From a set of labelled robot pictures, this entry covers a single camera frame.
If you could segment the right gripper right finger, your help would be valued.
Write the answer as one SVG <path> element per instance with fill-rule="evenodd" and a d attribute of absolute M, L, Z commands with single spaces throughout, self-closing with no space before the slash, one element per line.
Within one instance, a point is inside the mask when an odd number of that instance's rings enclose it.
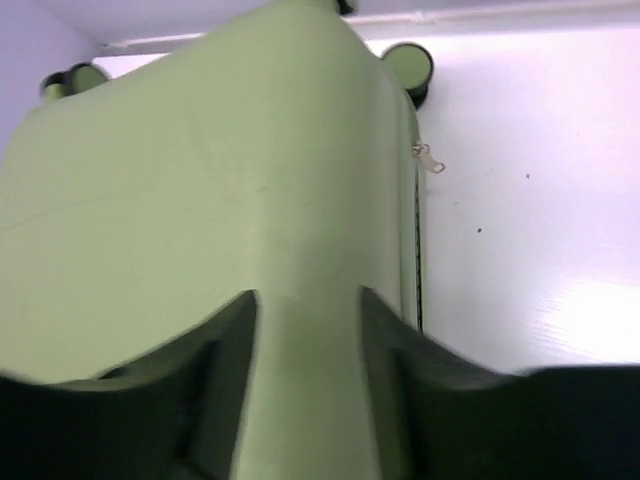
<path fill-rule="evenodd" d="M 385 479 L 635 479 L 639 369 L 501 374 L 359 294 L 360 348 Z"/>

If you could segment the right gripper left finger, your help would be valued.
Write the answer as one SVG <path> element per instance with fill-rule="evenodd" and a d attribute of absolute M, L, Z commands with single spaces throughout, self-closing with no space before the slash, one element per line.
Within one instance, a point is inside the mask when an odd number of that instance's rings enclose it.
<path fill-rule="evenodd" d="M 247 290 L 98 377 L 2 375 L 2 478 L 230 478 L 257 316 Z"/>

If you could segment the green hard-shell suitcase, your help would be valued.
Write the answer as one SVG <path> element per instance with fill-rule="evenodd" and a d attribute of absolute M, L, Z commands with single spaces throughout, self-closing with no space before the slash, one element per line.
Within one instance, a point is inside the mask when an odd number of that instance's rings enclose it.
<path fill-rule="evenodd" d="M 435 71 L 277 1 L 32 111 L 1 169 L 1 377 L 98 377 L 256 293 L 228 479 L 385 479 L 359 294 L 422 322 Z"/>

